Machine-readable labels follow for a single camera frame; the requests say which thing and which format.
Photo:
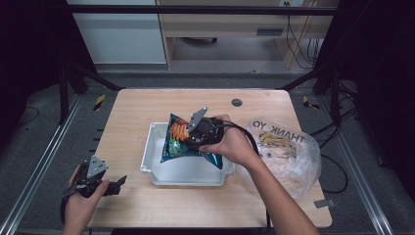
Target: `human hand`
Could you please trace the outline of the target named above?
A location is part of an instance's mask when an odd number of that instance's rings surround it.
[[[215,118],[221,119],[224,123],[231,121],[227,115]],[[201,146],[199,151],[222,155],[232,163],[242,166],[249,165],[252,159],[259,159],[254,158],[257,154],[245,133],[235,127],[225,127],[225,134],[219,143]]]
[[[69,180],[69,185],[75,177],[76,172],[77,168]],[[79,193],[74,193],[70,196],[65,210],[64,235],[78,235],[83,233],[83,230],[92,218],[98,202],[107,191],[109,184],[110,180],[104,180],[89,198],[84,198]]]

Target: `person's left hand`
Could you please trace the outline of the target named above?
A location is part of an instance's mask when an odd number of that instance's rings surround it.
[[[76,172],[77,168],[70,177],[69,185],[75,177]],[[70,196],[65,210],[64,235],[78,235],[83,233],[83,230],[92,218],[98,202],[107,191],[109,184],[110,180],[104,180],[89,198],[84,198],[79,193],[74,193]]]

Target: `clear plastic bag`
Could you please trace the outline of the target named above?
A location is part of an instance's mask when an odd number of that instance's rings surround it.
[[[269,117],[252,119],[247,130],[283,187],[293,198],[303,197],[321,174],[320,148],[314,138]],[[236,171],[255,190],[248,172],[240,165]]]

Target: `person's right hand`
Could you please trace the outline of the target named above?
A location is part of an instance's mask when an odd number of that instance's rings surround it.
[[[227,115],[215,118],[223,120],[224,123],[231,121]],[[232,163],[242,166],[249,165],[253,157],[257,156],[245,133],[235,127],[225,127],[225,134],[219,143],[201,146],[199,151],[222,155]]]

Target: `colorful foil bag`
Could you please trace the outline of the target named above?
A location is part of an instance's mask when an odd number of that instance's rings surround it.
[[[164,146],[162,148],[161,163],[182,157],[205,158],[219,169],[223,168],[222,156],[213,153],[202,153],[198,149],[192,149],[187,145],[187,125],[189,122],[174,114],[170,114]]]

